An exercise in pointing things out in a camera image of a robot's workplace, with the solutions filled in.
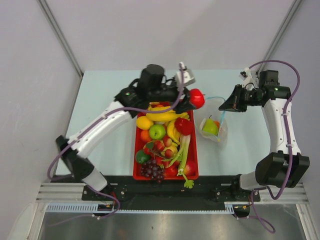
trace white wall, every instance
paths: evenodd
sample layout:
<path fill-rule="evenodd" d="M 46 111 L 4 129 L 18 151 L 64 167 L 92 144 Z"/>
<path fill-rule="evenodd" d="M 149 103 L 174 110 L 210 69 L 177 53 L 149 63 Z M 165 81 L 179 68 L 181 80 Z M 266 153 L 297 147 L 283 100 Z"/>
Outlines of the white wall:
<path fill-rule="evenodd" d="M 320 1 L 305 0 L 272 59 L 291 63 L 301 75 L 300 88 L 292 101 L 292 121 L 295 137 L 302 154 L 310 157 L 310 168 L 303 178 L 303 183 L 320 227 L 319 12 Z M 297 78 L 290 68 L 278 64 L 268 64 L 267 69 L 279 70 L 280 84 L 294 89 Z"/>
<path fill-rule="evenodd" d="M 37 1 L 2 1 L 0 29 L 0 239 L 5 240 L 46 179 L 80 80 Z"/>
<path fill-rule="evenodd" d="M 82 70 L 242 69 L 293 0 L 48 0 Z"/>

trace bunch of grapes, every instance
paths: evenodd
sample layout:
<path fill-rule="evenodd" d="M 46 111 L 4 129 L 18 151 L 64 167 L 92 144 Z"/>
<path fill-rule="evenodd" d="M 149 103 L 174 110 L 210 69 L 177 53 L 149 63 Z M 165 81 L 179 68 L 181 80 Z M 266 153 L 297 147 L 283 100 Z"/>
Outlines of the bunch of grapes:
<path fill-rule="evenodd" d="M 155 159 L 148 160 L 147 162 L 143 163 L 140 170 L 142 176 L 156 180 L 158 184 L 165 179 L 164 172 L 165 170 L 157 165 L 157 161 Z"/>

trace table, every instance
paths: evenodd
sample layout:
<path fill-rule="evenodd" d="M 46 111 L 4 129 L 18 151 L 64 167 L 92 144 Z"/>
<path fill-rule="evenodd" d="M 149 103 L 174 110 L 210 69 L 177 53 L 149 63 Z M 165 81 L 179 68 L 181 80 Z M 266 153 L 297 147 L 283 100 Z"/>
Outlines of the table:
<path fill-rule="evenodd" d="M 241 69 L 192 70 L 196 83 L 206 97 L 229 97 L 234 86 L 242 82 Z M 86 71 L 67 130 L 71 136 L 100 115 L 114 96 L 140 76 L 140 70 Z M 168 78 L 176 70 L 166 71 Z M 225 147 L 196 133 L 199 174 L 202 176 L 246 174 L 269 154 L 270 138 L 260 107 L 248 107 L 245 113 L 227 112 L 228 138 Z M 89 160 L 104 175 L 132 175 L 136 125 L 132 120 L 110 133 L 89 155 Z M 56 174 L 69 174 L 59 161 Z"/>

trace clear plastic bag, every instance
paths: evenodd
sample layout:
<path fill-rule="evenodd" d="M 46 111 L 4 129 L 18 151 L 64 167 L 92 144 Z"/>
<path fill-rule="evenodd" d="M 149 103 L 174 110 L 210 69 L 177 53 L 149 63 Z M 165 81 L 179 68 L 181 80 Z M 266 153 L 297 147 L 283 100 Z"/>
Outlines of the clear plastic bag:
<path fill-rule="evenodd" d="M 205 104 L 194 111 L 194 124 L 198 132 L 206 139 L 210 139 L 219 144 L 225 144 L 228 138 L 228 125 L 225 118 L 226 111 L 220 111 L 219 106 L 225 102 L 220 96 L 208 97 Z M 203 131 L 206 120 L 211 118 L 219 122 L 218 134 Z"/>

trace reflective metal surface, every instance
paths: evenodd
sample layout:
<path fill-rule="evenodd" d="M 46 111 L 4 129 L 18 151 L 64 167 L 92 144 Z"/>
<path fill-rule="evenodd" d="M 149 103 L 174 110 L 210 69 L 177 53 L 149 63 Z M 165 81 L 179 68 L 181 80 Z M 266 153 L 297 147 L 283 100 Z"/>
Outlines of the reflective metal surface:
<path fill-rule="evenodd" d="M 119 213 L 96 220 L 72 213 L 46 213 L 39 240 L 305 240 L 296 205 L 257 205 L 261 217 L 276 233 L 254 219 L 237 221 L 232 215 Z"/>

